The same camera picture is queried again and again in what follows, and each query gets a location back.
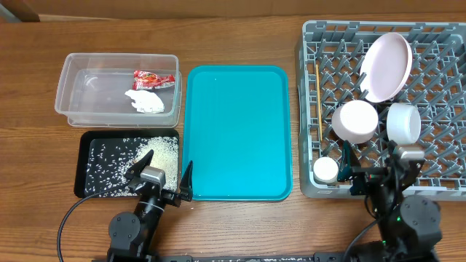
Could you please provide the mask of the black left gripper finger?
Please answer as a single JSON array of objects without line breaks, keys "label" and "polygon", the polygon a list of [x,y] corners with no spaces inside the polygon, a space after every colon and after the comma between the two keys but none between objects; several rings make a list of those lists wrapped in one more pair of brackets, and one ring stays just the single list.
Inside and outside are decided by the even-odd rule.
[{"label": "black left gripper finger", "polygon": [[186,202],[191,202],[193,198],[192,171],[193,161],[190,161],[180,182],[181,199]]},{"label": "black left gripper finger", "polygon": [[145,167],[148,167],[151,164],[154,151],[150,150],[142,159],[136,162],[132,167],[130,167],[125,173],[126,179],[139,178]]}]

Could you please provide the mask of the white paper cup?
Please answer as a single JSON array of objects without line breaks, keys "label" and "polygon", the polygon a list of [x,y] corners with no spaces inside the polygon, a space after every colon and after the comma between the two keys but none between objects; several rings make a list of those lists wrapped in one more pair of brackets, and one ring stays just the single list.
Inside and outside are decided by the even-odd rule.
[{"label": "white paper cup", "polygon": [[313,171],[314,179],[318,183],[333,184],[337,182],[339,166],[334,159],[328,156],[323,156],[315,161]]}]

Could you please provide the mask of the pile of rice grains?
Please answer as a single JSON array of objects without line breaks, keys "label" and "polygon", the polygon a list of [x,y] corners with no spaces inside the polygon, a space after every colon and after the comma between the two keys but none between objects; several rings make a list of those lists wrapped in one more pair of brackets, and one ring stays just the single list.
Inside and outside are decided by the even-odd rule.
[{"label": "pile of rice grains", "polygon": [[90,144],[84,168],[84,194],[105,191],[127,182],[125,173],[148,152],[153,151],[151,167],[165,172],[167,190],[178,188],[178,139],[154,138],[102,138]]}]

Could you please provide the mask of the grey bowl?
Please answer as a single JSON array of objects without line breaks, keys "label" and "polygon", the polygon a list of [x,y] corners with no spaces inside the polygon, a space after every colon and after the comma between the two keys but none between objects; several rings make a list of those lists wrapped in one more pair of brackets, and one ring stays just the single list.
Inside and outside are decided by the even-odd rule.
[{"label": "grey bowl", "polygon": [[336,135],[356,144],[372,139],[378,122],[376,109],[363,100],[352,100],[339,106],[331,118],[331,126]]}]

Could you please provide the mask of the small white plate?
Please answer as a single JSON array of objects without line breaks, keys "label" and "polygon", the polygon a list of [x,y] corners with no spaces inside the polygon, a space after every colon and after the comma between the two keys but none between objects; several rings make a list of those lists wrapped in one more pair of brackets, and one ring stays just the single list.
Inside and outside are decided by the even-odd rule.
[{"label": "small white plate", "polygon": [[414,144],[421,132],[421,117],[416,106],[393,103],[387,115],[387,137],[398,145]]}]

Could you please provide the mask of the white tissue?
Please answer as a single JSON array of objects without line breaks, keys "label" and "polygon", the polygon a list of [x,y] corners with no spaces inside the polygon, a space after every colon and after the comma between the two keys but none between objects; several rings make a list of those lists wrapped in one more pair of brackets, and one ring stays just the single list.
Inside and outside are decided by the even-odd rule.
[{"label": "white tissue", "polygon": [[128,90],[125,95],[132,100],[132,107],[139,113],[158,114],[165,110],[165,105],[154,92],[146,90]]}]

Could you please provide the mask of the red snack wrapper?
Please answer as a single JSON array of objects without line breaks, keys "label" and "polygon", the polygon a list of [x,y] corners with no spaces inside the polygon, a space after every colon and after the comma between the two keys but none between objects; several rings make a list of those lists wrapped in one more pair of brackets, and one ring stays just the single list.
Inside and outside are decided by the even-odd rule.
[{"label": "red snack wrapper", "polygon": [[175,85],[174,75],[159,76],[148,71],[134,71],[133,90],[158,90]]}]

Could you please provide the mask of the wooden chopstick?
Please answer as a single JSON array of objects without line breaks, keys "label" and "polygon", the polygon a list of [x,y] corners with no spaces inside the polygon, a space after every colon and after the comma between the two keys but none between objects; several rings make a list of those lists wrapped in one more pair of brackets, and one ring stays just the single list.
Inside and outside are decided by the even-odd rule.
[{"label": "wooden chopstick", "polygon": [[320,98],[320,71],[319,65],[315,64],[315,75],[316,75],[316,92],[317,92],[317,117],[319,124],[319,141],[323,141],[323,123],[322,123],[322,109],[321,109],[321,98]]}]

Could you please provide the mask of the large white plate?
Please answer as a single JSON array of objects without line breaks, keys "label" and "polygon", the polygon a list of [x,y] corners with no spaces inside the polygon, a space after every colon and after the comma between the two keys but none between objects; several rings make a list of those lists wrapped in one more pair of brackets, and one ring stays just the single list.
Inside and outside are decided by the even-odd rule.
[{"label": "large white plate", "polygon": [[368,49],[360,75],[365,99],[380,103],[395,97],[404,87],[413,63],[412,50],[406,39],[399,33],[380,36]]}]

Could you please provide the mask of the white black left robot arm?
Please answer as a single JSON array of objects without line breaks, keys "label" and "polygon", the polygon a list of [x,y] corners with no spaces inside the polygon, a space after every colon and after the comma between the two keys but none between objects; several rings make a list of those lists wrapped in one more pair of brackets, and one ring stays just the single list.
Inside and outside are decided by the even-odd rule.
[{"label": "white black left robot arm", "polygon": [[183,174],[178,191],[165,189],[165,171],[150,165],[154,152],[150,150],[125,173],[128,188],[140,199],[133,212],[115,215],[109,225],[111,239],[107,261],[158,261],[150,246],[165,207],[179,207],[193,198],[193,162]]}]

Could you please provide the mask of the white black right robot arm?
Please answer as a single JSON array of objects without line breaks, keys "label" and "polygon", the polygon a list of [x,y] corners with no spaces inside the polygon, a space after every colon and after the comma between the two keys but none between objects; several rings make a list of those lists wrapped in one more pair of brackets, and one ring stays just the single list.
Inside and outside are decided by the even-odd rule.
[{"label": "white black right robot arm", "polygon": [[438,261],[435,245],[442,239],[440,205],[425,196],[404,196],[425,163],[416,145],[391,140],[382,167],[363,167],[349,141],[344,141],[338,182],[350,181],[349,192],[363,196],[374,221],[347,246],[342,261]]}]

